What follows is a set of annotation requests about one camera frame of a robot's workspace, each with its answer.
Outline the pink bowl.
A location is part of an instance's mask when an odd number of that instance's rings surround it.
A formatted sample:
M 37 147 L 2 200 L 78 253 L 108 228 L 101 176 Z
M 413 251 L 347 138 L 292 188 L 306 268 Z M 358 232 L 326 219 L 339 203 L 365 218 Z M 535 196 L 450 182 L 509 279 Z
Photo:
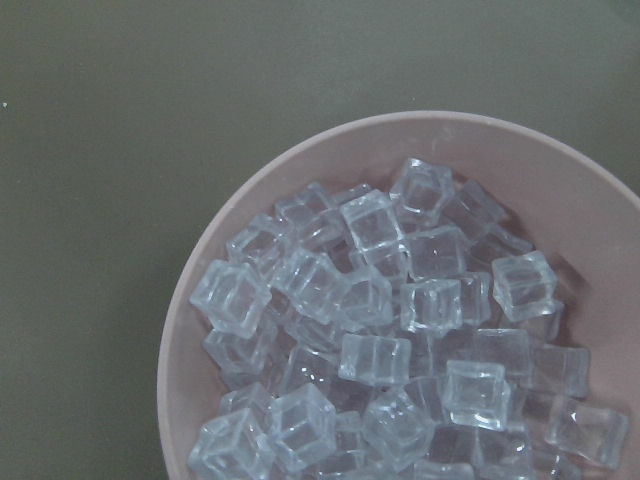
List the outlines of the pink bowl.
M 591 399 L 630 420 L 615 477 L 638 477 L 638 197 L 588 157 L 534 130 L 414 111 L 347 123 L 291 148 L 241 186 L 203 232 L 174 291 L 159 353 L 158 422 L 170 478 L 192 477 L 188 454 L 224 391 L 201 345 L 209 324 L 188 301 L 208 264 L 255 215 L 306 184 L 385 189 L 409 157 L 477 180 L 514 212 L 516 232 L 550 257 L 568 304 L 567 338 L 591 352 Z

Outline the clear ice cubes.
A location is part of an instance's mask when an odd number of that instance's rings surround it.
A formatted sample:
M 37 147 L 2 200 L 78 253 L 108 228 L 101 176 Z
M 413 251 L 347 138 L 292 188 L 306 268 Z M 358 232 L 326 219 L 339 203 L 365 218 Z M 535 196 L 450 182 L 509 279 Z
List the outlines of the clear ice cubes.
M 386 191 L 312 183 L 229 239 L 190 295 L 227 391 L 203 479 L 579 479 L 628 418 L 557 341 L 546 257 L 477 182 L 408 159 Z

